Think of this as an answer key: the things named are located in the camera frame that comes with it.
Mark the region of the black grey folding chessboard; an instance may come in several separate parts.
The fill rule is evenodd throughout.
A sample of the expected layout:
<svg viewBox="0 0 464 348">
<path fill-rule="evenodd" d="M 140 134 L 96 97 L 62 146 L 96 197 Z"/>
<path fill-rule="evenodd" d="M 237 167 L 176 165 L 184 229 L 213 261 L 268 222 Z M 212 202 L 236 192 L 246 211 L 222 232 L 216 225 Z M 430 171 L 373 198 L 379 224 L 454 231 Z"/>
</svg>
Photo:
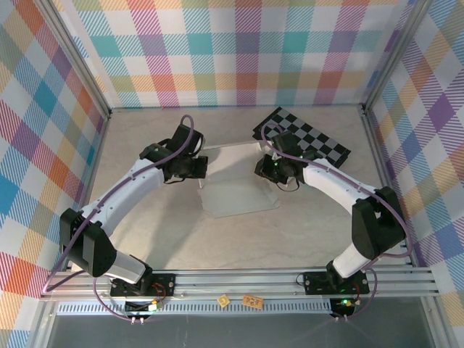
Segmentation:
<svg viewBox="0 0 464 348">
<path fill-rule="evenodd" d="M 278 107 L 253 129 L 253 138 L 261 140 L 261 128 L 266 123 L 275 123 L 283 131 L 290 131 L 297 140 L 299 147 L 305 152 L 315 150 L 335 168 L 340 168 L 347 160 L 351 151 L 333 138 L 328 137 L 318 129 L 307 124 L 289 111 Z"/>
</svg>

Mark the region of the white paper box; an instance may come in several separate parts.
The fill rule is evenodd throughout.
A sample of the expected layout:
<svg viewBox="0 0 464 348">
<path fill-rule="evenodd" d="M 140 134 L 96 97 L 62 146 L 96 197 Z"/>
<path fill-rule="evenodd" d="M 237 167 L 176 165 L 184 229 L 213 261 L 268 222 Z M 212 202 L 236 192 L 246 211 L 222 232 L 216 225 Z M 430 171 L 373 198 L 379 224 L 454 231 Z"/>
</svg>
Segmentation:
<svg viewBox="0 0 464 348">
<path fill-rule="evenodd" d="M 199 180 L 198 193 L 204 211 L 214 218 L 280 207 L 268 181 L 254 173 L 265 154 L 259 142 L 208 146 L 200 154 L 208 158 L 208 166 L 206 177 Z"/>
</svg>

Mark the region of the aluminium frame post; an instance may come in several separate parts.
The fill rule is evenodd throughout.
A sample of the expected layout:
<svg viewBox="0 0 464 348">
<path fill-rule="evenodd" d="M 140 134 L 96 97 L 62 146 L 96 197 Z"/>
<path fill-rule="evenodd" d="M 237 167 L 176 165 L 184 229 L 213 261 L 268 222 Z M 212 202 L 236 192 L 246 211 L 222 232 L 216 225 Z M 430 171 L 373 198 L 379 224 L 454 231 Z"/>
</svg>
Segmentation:
<svg viewBox="0 0 464 348">
<path fill-rule="evenodd" d="M 399 0 L 381 36 L 372 68 L 366 77 L 365 89 L 360 97 L 359 108 L 367 116 L 380 98 L 387 80 L 393 73 L 414 34 L 418 30 L 428 8 L 434 0 Z"/>
<path fill-rule="evenodd" d="M 53 0 L 33 0 L 33 2 L 43 15 L 46 23 L 50 26 L 52 33 L 56 36 L 62 50 L 69 59 L 70 64 L 75 68 L 83 85 L 88 90 L 90 97 L 96 103 L 97 107 L 104 114 L 106 119 L 110 120 L 112 110 L 94 76 L 91 74 L 82 54 L 78 50 L 78 47 L 67 29 L 65 22 L 56 9 Z"/>
</svg>

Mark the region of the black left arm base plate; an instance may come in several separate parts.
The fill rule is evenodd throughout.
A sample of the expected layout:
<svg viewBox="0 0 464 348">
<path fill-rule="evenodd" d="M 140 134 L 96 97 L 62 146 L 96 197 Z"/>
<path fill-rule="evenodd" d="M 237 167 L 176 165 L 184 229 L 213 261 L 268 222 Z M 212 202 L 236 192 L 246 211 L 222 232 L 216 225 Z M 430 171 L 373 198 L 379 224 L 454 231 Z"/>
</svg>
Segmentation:
<svg viewBox="0 0 464 348">
<path fill-rule="evenodd" d="M 119 278 L 111 280 L 112 297 L 172 297 L 175 290 L 174 273 L 147 273 L 137 283 Z"/>
</svg>

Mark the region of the aluminium side rail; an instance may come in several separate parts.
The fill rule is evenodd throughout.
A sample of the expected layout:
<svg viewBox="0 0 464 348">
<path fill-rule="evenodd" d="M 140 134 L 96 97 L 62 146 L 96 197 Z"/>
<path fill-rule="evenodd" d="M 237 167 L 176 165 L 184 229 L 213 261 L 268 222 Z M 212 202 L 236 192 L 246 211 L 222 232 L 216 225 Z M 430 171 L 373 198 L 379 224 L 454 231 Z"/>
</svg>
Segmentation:
<svg viewBox="0 0 464 348">
<path fill-rule="evenodd" d="M 98 166 L 99 166 L 100 159 L 101 159 L 101 156 L 102 156 L 102 152 L 103 152 L 103 148 L 104 148 L 104 142 L 105 142 L 106 137 L 107 137 L 110 122 L 111 122 L 111 117 L 107 118 L 104 121 L 104 124 L 103 124 L 103 127 L 102 127 L 101 137 L 100 137 L 98 146 L 96 148 L 96 152 L 95 152 L 93 161 L 91 163 L 91 171 L 90 171 L 90 174 L 88 176 L 88 182 L 84 186 L 83 195 L 82 195 L 81 200 L 79 202 L 78 208 L 82 208 L 83 206 L 87 205 L 90 202 L 91 193 L 93 191 L 94 182 L 95 182 L 95 179 L 96 179 L 96 174 L 97 174 L 97 171 L 98 171 Z"/>
<path fill-rule="evenodd" d="M 360 113 L 360 119 L 362 121 L 362 125 L 368 138 L 369 146 L 374 158 L 374 162 L 376 164 L 376 169 L 378 171 L 381 184 L 382 186 L 388 186 L 390 188 L 393 188 L 392 180 L 389 177 L 386 163 L 384 162 L 384 158 L 381 153 L 380 143 L 376 138 L 376 132 L 374 131 L 374 127 L 370 118 L 370 113 L 365 109 L 364 104 L 360 104 L 358 106 L 358 111 Z M 404 242 L 401 243 L 402 249 L 404 250 L 402 253 L 406 253 L 404 260 L 407 265 L 412 265 L 413 267 L 415 267 L 415 256 L 413 254 L 413 239 L 406 223 L 403 223 L 403 226 L 406 227 L 406 239 Z"/>
</svg>

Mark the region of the aluminium mounting rail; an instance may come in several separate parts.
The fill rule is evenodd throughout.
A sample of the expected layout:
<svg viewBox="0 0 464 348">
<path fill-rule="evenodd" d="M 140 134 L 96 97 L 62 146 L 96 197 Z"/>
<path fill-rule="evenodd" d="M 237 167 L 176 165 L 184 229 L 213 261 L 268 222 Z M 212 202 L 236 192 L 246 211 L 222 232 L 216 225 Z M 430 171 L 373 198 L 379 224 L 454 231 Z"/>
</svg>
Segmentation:
<svg viewBox="0 0 464 348">
<path fill-rule="evenodd" d="M 269 268 L 269 269 L 204 269 L 204 270 L 156 270 L 156 273 L 175 274 L 172 300 L 216 300 L 223 294 L 239 300 L 248 294 L 264 300 L 342 298 L 347 295 L 305 295 L 300 273 L 322 271 L 322 268 Z M 375 269 L 378 285 L 377 297 L 436 297 L 438 286 L 429 268 L 413 268 L 406 265 L 381 265 Z M 82 273 L 42 294 L 40 300 L 92 300 L 94 277 Z M 110 298 L 110 278 L 96 280 L 96 290 L 103 300 Z"/>
</svg>

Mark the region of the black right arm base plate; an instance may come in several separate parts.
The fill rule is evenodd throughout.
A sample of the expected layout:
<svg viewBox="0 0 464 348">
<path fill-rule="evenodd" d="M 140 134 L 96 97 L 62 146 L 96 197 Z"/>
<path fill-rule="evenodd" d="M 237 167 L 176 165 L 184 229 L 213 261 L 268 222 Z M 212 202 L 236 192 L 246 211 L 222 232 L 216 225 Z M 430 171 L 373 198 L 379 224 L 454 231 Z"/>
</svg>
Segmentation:
<svg viewBox="0 0 464 348">
<path fill-rule="evenodd" d="M 367 276 L 361 271 L 348 278 L 340 278 L 328 271 L 305 272 L 302 275 L 306 295 L 358 295 L 370 292 Z"/>
</svg>

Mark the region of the black connector board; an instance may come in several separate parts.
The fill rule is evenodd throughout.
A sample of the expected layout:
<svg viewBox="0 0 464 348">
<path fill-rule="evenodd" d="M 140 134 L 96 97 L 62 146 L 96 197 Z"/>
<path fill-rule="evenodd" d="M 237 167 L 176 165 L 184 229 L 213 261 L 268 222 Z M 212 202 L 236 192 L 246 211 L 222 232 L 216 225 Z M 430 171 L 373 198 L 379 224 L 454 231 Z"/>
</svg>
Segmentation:
<svg viewBox="0 0 464 348">
<path fill-rule="evenodd" d="M 124 311 L 133 313 L 156 312 L 163 307 L 161 300 L 152 300 L 150 302 L 125 302 Z"/>
<path fill-rule="evenodd" d="M 350 316 L 355 312 L 355 301 L 350 298 L 330 299 L 330 305 L 334 317 Z"/>
</svg>

